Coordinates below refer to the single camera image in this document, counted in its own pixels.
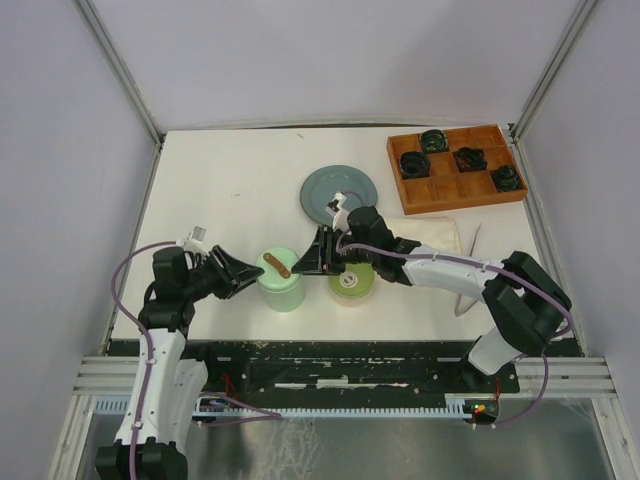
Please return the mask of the mint lid with brown handle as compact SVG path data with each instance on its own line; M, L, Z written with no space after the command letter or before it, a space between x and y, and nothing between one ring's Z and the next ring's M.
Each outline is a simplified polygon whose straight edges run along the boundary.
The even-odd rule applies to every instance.
M274 294L295 288L301 283L301 275L292 270L298 260L298 255L287 247L271 247L261 253L255 263L264 270L257 280L260 288Z

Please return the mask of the lime green round lid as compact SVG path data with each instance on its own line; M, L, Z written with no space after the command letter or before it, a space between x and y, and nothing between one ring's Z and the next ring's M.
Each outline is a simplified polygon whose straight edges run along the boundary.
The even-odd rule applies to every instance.
M375 273L368 264L347 264L345 271L328 278L331 291L342 296L361 296L371 292L375 282Z

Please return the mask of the mint green cup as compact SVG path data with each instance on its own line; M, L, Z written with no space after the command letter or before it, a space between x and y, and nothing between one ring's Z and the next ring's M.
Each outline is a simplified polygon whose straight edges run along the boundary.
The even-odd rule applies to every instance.
M299 274L284 278L275 270L268 270L258 278L257 284L266 304L276 312L292 312L305 298L303 279Z

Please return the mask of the beige steel lunch bowl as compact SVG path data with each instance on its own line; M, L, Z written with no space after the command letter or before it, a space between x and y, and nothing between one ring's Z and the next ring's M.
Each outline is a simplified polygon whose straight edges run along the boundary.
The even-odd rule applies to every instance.
M368 292L361 296L342 296L338 292L331 291L331 298L339 305L348 308L355 308L365 305L372 297L372 293Z

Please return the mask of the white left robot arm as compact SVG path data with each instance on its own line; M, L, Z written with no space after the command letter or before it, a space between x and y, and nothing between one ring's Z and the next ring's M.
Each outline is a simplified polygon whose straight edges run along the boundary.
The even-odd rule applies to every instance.
M147 249L153 254L153 280L142 309L132 314L115 301L138 327L139 357L124 420L113 444L96 453L102 479L187 478L185 443L196 399L221 378L217 361L183 356L195 304L210 295L228 300L264 273L220 246L205 252L163 241Z

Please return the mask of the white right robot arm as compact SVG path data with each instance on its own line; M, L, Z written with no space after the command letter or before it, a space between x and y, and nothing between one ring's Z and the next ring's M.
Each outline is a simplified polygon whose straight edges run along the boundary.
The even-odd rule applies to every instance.
M373 206L334 211L333 226L318 228L292 270L301 275L338 276L349 264L367 264L389 283L432 287L484 304L493 327L458 368L467 389L481 391L505 364L542 355L551 340L572 326L571 301L529 254L481 260L438 251L398 237Z

